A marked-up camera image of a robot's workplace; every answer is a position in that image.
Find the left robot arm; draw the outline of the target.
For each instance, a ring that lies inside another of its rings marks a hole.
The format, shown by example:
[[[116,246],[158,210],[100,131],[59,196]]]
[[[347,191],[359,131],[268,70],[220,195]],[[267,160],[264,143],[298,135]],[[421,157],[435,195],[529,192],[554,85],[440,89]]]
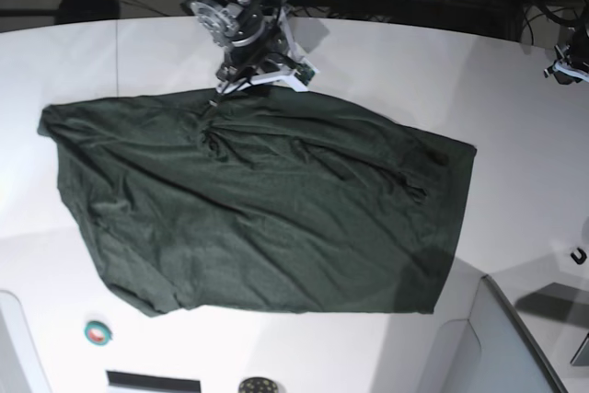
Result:
[[[572,32],[555,47],[556,59],[544,70],[561,85],[588,81],[588,0],[530,0],[548,20]]]

